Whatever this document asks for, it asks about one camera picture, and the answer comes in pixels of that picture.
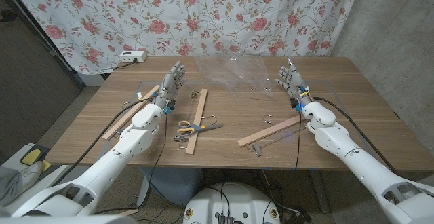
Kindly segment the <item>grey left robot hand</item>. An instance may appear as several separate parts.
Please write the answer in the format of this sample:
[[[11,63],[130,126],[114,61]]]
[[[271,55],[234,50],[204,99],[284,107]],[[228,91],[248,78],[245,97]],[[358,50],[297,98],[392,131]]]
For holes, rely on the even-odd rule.
[[[158,96],[165,100],[173,100],[184,83],[185,67],[178,61],[165,75]]]

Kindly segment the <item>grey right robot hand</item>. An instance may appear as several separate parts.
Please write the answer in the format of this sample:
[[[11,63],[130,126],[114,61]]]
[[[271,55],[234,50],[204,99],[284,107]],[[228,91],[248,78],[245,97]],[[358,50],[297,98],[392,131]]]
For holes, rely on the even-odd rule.
[[[288,65],[282,66],[279,70],[279,76],[280,78],[275,81],[287,90],[290,98],[298,98],[300,94],[306,92],[307,85],[290,58],[288,58]]]

